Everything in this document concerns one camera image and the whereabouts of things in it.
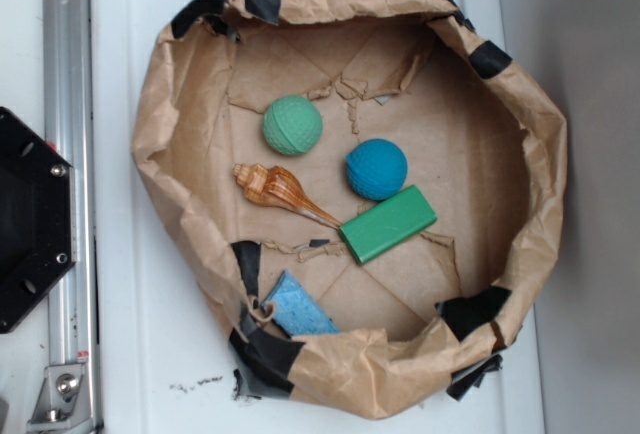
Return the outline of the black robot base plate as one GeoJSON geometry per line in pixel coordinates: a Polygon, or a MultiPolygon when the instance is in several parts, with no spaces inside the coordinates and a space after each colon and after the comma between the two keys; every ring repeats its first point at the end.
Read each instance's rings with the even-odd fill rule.
{"type": "Polygon", "coordinates": [[[12,332],[74,265],[73,167],[1,109],[1,332],[12,332]]]}

